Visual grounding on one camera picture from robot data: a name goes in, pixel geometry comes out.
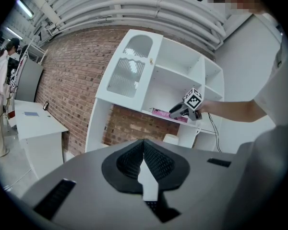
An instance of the frosted glass door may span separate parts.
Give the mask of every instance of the frosted glass door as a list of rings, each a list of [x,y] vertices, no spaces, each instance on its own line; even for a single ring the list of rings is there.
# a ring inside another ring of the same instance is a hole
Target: frosted glass door
[[[96,97],[141,111],[162,38],[129,30],[108,64]]]

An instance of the ceiling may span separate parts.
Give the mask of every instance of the ceiling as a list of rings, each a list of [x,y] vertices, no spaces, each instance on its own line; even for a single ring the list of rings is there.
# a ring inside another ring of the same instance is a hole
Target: ceiling
[[[213,52],[250,15],[235,15],[225,4],[208,0],[23,0],[29,16],[16,4],[2,24],[3,37],[14,37],[6,27],[43,45],[53,36],[101,25],[138,25],[184,38]],[[40,41],[34,32],[42,29]]]

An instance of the hand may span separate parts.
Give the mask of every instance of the hand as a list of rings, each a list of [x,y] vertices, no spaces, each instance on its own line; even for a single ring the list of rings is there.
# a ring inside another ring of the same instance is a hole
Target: hand
[[[13,88],[13,87],[11,86],[11,87],[10,87],[10,93],[14,93],[15,89],[16,89],[16,87]]]
[[[200,104],[200,106],[198,107],[198,109],[196,111],[198,113],[207,113],[208,112],[208,106],[209,106],[209,101],[208,100],[204,100],[202,102],[202,104]]]

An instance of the paper on table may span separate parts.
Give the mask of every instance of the paper on table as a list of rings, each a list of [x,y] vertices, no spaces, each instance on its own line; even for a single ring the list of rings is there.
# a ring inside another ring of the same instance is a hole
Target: paper on table
[[[24,112],[24,115],[28,117],[39,117],[38,113],[35,112]]]

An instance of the white shelf unit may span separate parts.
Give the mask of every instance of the white shelf unit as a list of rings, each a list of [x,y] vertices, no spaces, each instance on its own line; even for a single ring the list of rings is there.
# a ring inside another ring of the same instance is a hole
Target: white shelf unit
[[[97,144],[103,134],[101,129],[112,103],[180,124],[180,146],[192,148],[198,136],[196,148],[213,150],[216,137],[207,114],[203,114],[202,120],[188,119],[184,123],[151,113],[152,108],[168,112],[182,101],[191,88],[197,89],[205,99],[224,100],[222,69],[185,45],[154,33],[130,30],[109,62],[98,88],[86,151],[99,148]],[[219,130],[222,119],[214,116],[213,120]]]

